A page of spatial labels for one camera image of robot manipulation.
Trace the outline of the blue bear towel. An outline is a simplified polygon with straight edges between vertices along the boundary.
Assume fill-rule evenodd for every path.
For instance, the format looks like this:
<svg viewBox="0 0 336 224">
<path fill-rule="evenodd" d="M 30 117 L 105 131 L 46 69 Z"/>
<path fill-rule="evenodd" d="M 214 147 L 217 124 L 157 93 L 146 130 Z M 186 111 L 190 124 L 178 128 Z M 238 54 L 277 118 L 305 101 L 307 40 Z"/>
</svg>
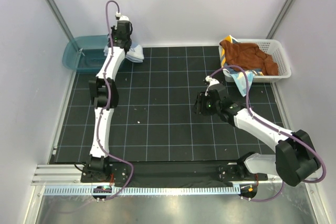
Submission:
<svg viewBox="0 0 336 224">
<path fill-rule="evenodd" d="M 143 47 L 133 42 L 125 58 L 133 63 L 142 63 L 144 60 Z"/>
</svg>

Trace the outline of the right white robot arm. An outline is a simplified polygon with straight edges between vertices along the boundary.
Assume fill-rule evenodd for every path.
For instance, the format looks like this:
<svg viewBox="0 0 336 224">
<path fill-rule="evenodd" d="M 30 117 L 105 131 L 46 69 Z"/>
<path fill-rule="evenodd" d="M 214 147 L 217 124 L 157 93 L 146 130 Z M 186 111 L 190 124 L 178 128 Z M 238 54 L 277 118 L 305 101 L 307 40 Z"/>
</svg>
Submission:
<svg viewBox="0 0 336 224">
<path fill-rule="evenodd" d="M 193 107 L 195 114 L 217 115 L 223 122 L 245 131 L 266 144 L 273 154 L 250 152 L 238 160 L 237 176 L 249 180 L 254 174 L 279 176 L 292 187 L 307 182 L 321 162 L 315 154 L 310 136 L 299 130 L 293 132 L 260 118 L 251 109 L 234 102 L 221 84 L 199 92 Z"/>
</svg>

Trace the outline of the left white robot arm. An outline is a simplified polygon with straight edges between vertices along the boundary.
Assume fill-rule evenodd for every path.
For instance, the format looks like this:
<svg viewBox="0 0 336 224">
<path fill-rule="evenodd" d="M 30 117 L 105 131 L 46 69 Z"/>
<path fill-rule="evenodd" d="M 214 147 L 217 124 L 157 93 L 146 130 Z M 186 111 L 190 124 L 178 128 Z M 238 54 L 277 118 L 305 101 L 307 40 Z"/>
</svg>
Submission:
<svg viewBox="0 0 336 224">
<path fill-rule="evenodd" d="M 95 127 L 92 147 L 86 169 L 99 182 L 106 182 L 111 176 L 109 165 L 109 133 L 114 109 L 119 103 L 115 77 L 129 51 L 133 28 L 131 22 L 122 16 L 111 28 L 108 51 L 102 68 L 89 81 L 91 102 L 95 108 Z"/>
</svg>

